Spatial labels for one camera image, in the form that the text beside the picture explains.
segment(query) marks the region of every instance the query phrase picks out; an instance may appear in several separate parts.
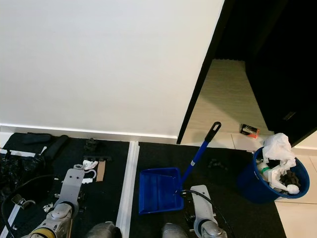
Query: baseboard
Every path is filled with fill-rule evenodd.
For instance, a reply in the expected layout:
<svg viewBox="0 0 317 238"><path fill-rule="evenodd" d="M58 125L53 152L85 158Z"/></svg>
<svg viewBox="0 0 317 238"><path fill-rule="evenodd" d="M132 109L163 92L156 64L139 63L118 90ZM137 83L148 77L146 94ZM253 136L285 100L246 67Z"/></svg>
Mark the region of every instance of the baseboard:
<svg viewBox="0 0 317 238"><path fill-rule="evenodd" d="M1 132L9 133L48 133L54 136L68 135L73 138L94 138L98 140L116 140L116 141L139 141L152 143L176 144L177 136L142 134L114 131L83 130L75 128L60 128L46 126L30 126L18 124L0 124Z"/></svg>

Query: white tile floor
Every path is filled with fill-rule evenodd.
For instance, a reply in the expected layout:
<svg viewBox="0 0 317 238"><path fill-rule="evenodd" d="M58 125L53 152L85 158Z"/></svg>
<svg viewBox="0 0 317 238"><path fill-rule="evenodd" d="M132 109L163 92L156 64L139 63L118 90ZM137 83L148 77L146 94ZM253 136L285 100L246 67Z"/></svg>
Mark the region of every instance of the white tile floor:
<svg viewBox="0 0 317 238"><path fill-rule="evenodd" d="M188 133L184 145L199 146L204 136L204 130L192 130ZM10 133L0 133L0 147L9 139ZM256 150L262 146L264 138L256 140L239 134L219 133L210 147ZM310 176L310 190L302 198L296 200L279 199L275 202L287 238L317 237L317 156L297 155L304 164Z"/></svg>

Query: dustpan handle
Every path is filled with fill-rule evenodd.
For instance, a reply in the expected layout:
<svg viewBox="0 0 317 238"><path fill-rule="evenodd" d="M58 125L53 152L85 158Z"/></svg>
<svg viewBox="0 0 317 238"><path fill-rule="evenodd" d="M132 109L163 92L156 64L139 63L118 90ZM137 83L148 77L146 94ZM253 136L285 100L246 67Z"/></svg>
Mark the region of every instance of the dustpan handle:
<svg viewBox="0 0 317 238"><path fill-rule="evenodd" d="M181 185L184 183L184 181L187 179L188 175L192 172L194 165L201 159L203 153L205 152L208 144L211 142L211 140L213 139L213 137L216 135L216 133L218 132L218 130L221 127L221 123L220 122L215 122L211 129L209 130L208 134L205 137L205 140L203 142L203 144L201 145L201 147L199 148L199 150L197 151L195 157L193 158L192 162L190 163L190 165L187 167L187 170L184 174L184 176L182 177L181 180Z"/></svg>

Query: black hose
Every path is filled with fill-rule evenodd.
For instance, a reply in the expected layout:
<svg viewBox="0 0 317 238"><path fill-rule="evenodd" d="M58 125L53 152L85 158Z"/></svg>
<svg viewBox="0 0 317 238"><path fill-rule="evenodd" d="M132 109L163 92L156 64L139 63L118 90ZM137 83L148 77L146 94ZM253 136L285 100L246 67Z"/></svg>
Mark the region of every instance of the black hose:
<svg viewBox="0 0 317 238"><path fill-rule="evenodd" d="M208 202L212 205L212 207L213 207L215 210L218 211L218 213L219 213L220 216L222 217L224 223L225 223L226 226L230 229L231 236L232 236L233 238L236 237L236 236L234 235L234 233L233 233L233 230L232 230L231 226L229 225L229 223L227 222L227 220L224 218L223 214L222 214L222 213L220 212L220 210L214 205L213 201L211 201L210 198L208 198L208 197L206 197L205 195L201 194L200 192L197 192L197 191L194 191L194 190L184 189L184 190L181 190L180 192L181 192L181 194L182 194L182 193L187 193L187 192L189 192L189 193L194 193L194 194L196 194L196 195L198 195L198 196L204 198L206 201L208 201Z"/></svg>
<svg viewBox="0 0 317 238"><path fill-rule="evenodd" d="M30 179L29 181L25 182L24 184L22 184L20 187L18 187L17 189L15 189L8 197L5 198L5 200L3 201L2 205L1 205L1 214L2 214L2 218L4 220L5 226L8 229L10 235L12 236L12 238L15 238L14 236L14 230L11 228L11 225L9 224L8 218L5 216L4 214L4 204L9 200L12 199L12 197L14 196L14 194L17 193L18 190L20 190L22 187L28 185L29 183L33 182L34 180L38 180L38 179L43 179L43 178L49 178L49 177L54 177L54 175L42 175L42 176L37 176L33 179Z"/></svg>

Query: white wall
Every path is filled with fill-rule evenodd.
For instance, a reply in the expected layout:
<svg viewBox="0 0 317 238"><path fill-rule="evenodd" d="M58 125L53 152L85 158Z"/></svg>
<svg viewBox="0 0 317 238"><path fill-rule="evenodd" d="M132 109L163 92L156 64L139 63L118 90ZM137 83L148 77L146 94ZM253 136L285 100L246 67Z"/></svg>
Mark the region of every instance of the white wall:
<svg viewBox="0 0 317 238"><path fill-rule="evenodd" d="M0 123L177 136L223 0L0 0Z"/></svg>

